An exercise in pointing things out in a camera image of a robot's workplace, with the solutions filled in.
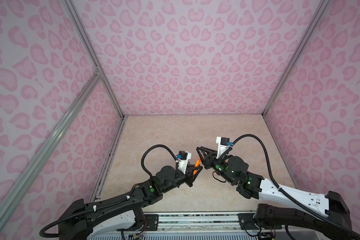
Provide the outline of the orange pen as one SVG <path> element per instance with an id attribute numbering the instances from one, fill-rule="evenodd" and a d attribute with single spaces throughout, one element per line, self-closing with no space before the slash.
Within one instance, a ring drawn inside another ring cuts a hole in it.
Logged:
<path id="1" fill-rule="evenodd" d="M 201 164 L 201 159 L 198 158 L 198 160 L 197 160 L 197 162 L 196 162 L 196 164 L 195 164 L 195 167 L 199 167 L 200 164 Z"/>

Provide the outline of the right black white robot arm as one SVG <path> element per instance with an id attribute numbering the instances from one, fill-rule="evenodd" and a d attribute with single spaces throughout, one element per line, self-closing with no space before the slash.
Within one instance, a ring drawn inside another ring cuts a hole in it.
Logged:
<path id="1" fill-rule="evenodd" d="M 258 226 L 294 226 L 315 230 L 331 240 L 355 239 L 350 210 L 341 194 L 333 191 L 316 194 L 277 186 L 272 180 L 249 172 L 249 165 L 238 156 L 220 160 L 217 151 L 205 147 L 198 147 L 197 153 L 205 169 L 214 170 L 242 197 L 283 205 L 279 208 L 259 204 L 254 214 Z"/>

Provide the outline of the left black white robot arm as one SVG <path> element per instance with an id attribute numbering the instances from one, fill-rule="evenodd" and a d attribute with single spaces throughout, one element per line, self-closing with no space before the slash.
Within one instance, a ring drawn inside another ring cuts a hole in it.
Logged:
<path id="1" fill-rule="evenodd" d="M 85 240 L 95 233 L 106 221 L 132 211 L 130 226 L 118 226 L 117 230 L 140 230 L 146 221 L 143 208 L 163 199 L 167 193 L 182 184 L 193 186 L 193 182 L 203 167 L 188 164 L 185 172 L 171 166 L 163 167 L 154 177 L 135 184 L 129 192 L 99 202 L 84 203 L 83 199 L 74 201 L 59 218 L 58 235 L 60 240 Z"/>

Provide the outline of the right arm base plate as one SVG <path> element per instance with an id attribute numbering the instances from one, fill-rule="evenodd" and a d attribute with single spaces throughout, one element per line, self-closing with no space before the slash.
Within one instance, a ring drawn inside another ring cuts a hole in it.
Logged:
<path id="1" fill-rule="evenodd" d="M 238 214 L 238 221 L 241 230 L 247 230 L 247 231 L 259 230 L 259 228 L 256 226 L 254 215 L 255 215 L 254 212 Z"/>

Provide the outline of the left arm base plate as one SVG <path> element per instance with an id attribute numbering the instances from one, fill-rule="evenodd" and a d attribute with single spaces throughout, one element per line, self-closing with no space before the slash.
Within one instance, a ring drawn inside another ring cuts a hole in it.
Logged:
<path id="1" fill-rule="evenodd" d="M 158 214 L 145 214 L 146 227 L 145 231 L 153 232 L 158 230 L 159 215 Z"/>

